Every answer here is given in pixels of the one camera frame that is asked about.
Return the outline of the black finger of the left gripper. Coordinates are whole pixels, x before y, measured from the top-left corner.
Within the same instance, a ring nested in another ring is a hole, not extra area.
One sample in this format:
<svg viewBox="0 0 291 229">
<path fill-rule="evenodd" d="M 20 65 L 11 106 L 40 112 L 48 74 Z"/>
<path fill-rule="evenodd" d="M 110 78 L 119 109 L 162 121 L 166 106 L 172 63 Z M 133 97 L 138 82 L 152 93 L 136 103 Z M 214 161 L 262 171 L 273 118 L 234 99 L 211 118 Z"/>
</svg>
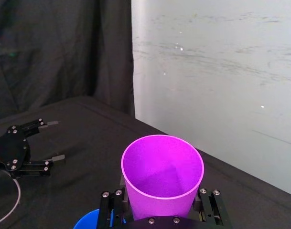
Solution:
<svg viewBox="0 0 291 229">
<path fill-rule="evenodd" d="M 59 124 L 59 121 L 44 122 L 42 118 L 21 125 L 21 130 L 26 138 L 38 134 L 40 129 Z"/>
<path fill-rule="evenodd" d="M 12 178 L 21 177 L 48 177 L 55 163 L 65 160 L 65 155 L 54 156 L 43 161 L 25 161 L 20 167 L 10 170 Z"/>
</svg>

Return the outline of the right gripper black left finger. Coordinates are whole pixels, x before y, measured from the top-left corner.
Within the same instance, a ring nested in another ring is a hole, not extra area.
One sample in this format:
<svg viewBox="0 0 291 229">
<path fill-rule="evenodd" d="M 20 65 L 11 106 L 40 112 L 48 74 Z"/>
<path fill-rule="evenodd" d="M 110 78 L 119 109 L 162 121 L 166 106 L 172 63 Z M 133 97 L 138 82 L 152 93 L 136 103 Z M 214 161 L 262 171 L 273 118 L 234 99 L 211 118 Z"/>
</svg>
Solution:
<svg viewBox="0 0 291 229">
<path fill-rule="evenodd" d="M 119 187 L 113 192 L 103 191 L 97 219 L 98 229 L 131 229 L 132 212 L 128 191 L 121 176 Z"/>
</svg>

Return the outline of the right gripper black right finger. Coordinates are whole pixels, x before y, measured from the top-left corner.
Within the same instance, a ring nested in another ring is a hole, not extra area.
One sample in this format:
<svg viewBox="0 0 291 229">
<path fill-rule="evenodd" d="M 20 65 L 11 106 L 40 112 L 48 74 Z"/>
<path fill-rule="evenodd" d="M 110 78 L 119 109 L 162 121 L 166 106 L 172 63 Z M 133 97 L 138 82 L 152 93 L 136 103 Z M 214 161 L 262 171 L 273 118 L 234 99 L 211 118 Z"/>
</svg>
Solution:
<svg viewBox="0 0 291 229">
<path fill-rule="evenodd" d="M 209 190 L 201 187 L 193 201 L 193 210 L 203 228 L 232 229 L 233 225 L 218 189 Z"/>
</svg>

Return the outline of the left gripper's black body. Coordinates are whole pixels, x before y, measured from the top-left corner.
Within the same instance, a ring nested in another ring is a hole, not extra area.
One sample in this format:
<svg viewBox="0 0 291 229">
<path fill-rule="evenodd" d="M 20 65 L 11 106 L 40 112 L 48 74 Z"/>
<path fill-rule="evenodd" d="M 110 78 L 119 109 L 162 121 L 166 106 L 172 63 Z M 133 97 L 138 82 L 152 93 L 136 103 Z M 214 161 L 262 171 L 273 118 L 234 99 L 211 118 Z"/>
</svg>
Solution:
<svg viewBox="0 0 291 229">
<path fill-rule="evenodd" d="M 0 136 L 0 169 L 15 171 L 25 160 L 29 145 L 25 126 L 10 126 Z"/>
</svg>

